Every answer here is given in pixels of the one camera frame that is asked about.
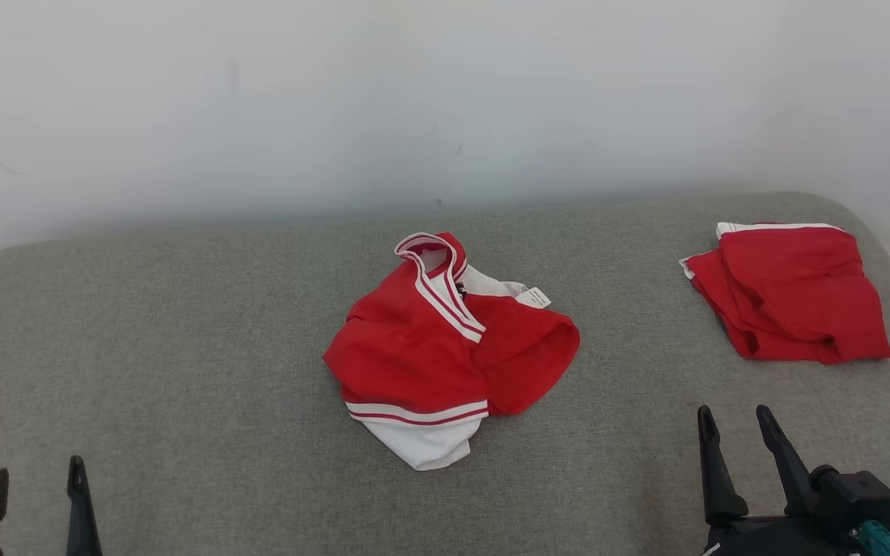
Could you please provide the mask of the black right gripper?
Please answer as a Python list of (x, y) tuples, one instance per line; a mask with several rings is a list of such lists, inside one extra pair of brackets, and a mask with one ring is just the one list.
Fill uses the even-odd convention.
[(868, 519), (866, 510), (812, 514), (815, 493), (809, 471), (767, 405), (756, 418), (764, 446), (776, 461), (786, 515), (747, 517), (722, 454), (721, 434), (711, 409), (697, 409), (704, 520), (709, 525), (704, 555), (851, 555), (861, 553), (852, 529)]

